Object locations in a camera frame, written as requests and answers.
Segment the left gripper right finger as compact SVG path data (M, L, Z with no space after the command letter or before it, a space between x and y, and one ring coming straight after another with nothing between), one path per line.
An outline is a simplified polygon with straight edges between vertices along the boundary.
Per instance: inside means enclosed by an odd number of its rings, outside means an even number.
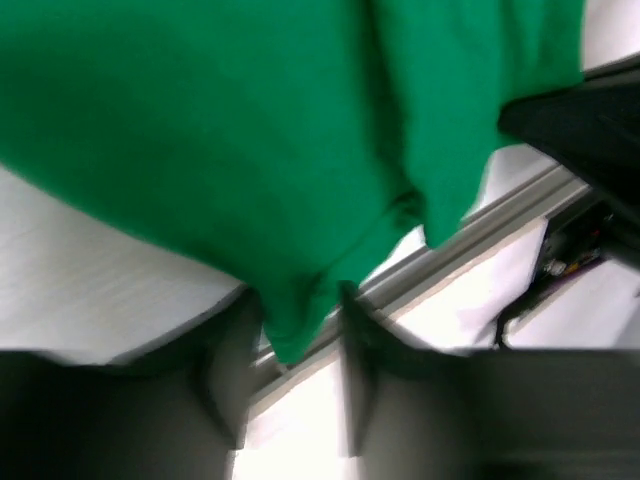
M435 350L340 286L347 453L362 479L635 479L633 350Z

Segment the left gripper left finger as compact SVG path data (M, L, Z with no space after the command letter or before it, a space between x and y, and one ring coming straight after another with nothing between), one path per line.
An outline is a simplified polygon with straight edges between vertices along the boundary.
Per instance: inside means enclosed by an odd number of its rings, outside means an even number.
M2 477L225 478L244 444L261 320L247 288L123 364L4 352Z

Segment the green t shirt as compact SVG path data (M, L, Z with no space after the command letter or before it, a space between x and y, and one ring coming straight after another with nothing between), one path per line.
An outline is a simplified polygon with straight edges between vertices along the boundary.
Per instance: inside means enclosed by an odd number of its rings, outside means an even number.
M256 288L299 360L412 229L458 229L509 101L578 84L581 1L5 1L1 160Z

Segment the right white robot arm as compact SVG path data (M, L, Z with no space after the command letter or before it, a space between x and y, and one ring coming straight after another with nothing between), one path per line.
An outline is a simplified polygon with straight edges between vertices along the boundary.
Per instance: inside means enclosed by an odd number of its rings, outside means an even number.
M578 176L610 205L607 243L639 252L639 58L589 71L579 85L509 103L499 130Z

